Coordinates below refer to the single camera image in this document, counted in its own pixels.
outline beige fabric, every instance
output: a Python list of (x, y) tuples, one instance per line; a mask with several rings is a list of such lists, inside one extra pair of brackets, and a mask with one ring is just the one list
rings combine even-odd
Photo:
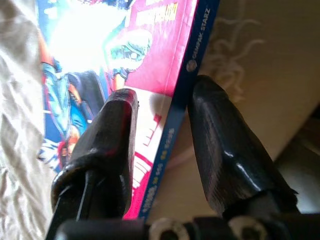
[(33, 1), (0, 5), (0, 239), (40, 240), (54, 177), (36, 159), (43, 106)]

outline black plastic part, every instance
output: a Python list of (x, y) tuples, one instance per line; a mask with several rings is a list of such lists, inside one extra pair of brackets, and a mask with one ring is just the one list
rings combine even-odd
[(167, 230), (161, 234), (160, 240), (179, 240), (179, 237), (174, 231)]
[(319, 240), (320, 214), (281, 214), (264, 222), (272, 240)]
[(189, 235), (193, 236), (193, 238), (190, 239), (237, 240), (228, 224), (219, 217), (194, 218), (192, 228), (193, 233), (189, 233)]
[(294, 191), (226, 92), (208, 76), (197, 77), (188, 111), (197, 165), (211, 208), (222, 215), (235, 204), (269, 191), (294, 206), (289, 212), (296, 211)]
[(55, 240), (143, 240), (141, 220), (81, 220), (66, 221), (59, 227)]
[(121, 218), (129, 209), (138, 100), (121, 89), (107, 102), (78, 140), (71, 161), (55, 177), (55, 209), (46, 239), (66, 220)]
[(286, 202), (280, 198), (278, 193), (268, 190), (231, 205), (222, 216), (226, 220), (241, 215), (268, 219), (271, 217), (271, 213), (299, 213), (299, 210), (294, 202)]

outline comic book cover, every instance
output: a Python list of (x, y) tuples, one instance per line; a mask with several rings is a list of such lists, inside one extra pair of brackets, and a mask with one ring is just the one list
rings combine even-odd
[(125, 217), (145, 217), (217, 7), (217, 0), (37, 0), (45, 121), (39, 160), (58, 173), (108, 96), (135, 90), (132, 201)]

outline blue spine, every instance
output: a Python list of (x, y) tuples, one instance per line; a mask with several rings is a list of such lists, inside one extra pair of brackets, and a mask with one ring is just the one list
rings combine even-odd
[(140, 218), (146, 219), (148, 217), (159, 183), (164, 175), (167, 161), (185, 115), (189, 96), (192, 94), (194, 81), (205, 54), (218, 6), (219, 0), (198, 1), (178, 82), (140, 208)]

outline round logo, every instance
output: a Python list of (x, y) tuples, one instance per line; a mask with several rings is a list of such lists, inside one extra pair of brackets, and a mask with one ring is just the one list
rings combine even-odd
[(192, 59), (192, 60), (189, 60), (188, 63), (186, 64), (186, 70), (190, 73), (190, 72), (193, 72), (194, 70), (196, 70), (197, 68), (197, 62), (196, 60)]

